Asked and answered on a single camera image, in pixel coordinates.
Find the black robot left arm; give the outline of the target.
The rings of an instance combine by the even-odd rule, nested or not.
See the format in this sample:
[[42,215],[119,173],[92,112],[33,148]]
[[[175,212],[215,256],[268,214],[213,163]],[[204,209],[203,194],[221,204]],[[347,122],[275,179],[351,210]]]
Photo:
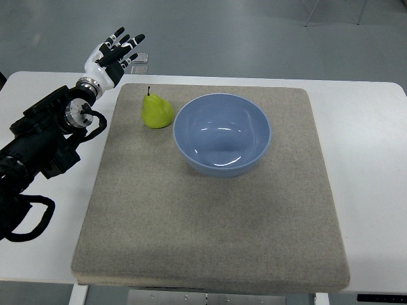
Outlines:
[[[106,129],[106,118],[91,108],[101,95],[95,78],[82,77],[75,87],[62,86],[41,99],[11,125],[15,138],[1,149],[2,239],[30,241],[47,228],[55,202],[24,191],[39,173],[50,179],[68,171],[80,160],[78,146]],[[28,233],[15,233],[35,203],[46,207],[38,225]]]

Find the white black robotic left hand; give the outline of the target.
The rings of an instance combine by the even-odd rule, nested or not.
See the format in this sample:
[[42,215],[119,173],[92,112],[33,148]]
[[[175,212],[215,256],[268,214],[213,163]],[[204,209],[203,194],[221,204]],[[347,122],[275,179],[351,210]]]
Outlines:
[[85,73],[78,84],[88,83],[95,88],[98,97],[115,88],[125,69],[138,57],[135,48],[145,39],[145,35],[130,37],[124,31],[124,27],[116,30],[94,49],[85,62]]

